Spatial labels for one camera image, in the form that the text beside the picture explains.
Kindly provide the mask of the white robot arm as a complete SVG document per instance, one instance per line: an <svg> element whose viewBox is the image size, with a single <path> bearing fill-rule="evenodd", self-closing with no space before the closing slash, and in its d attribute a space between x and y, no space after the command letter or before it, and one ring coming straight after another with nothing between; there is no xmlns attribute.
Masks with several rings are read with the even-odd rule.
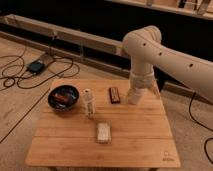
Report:
<svg viewBox="0 0 213 171"><path fill-rule="evenodd" d="M123 49L131 57L127 101L139 102L144 90L152 87L153 67L157 67L213 103L213 62L167 48L161 38L156 26L131 31L123 38Z"/></svg>

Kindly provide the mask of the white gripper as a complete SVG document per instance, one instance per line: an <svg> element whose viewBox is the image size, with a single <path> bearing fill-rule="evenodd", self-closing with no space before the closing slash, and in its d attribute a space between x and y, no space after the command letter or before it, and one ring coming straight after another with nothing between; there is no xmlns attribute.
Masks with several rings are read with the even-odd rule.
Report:
<svg viewBox="0 0 213 171"><path fill-rule="evenodd" d="M153 94L156 96L157 99L160 99L160 92L158 89L158 85L154 78L154 73L148 73L145 75L138 75L133 72L130 73L130 87L132 89L145 89L145 88L152 88Z"/></svg>

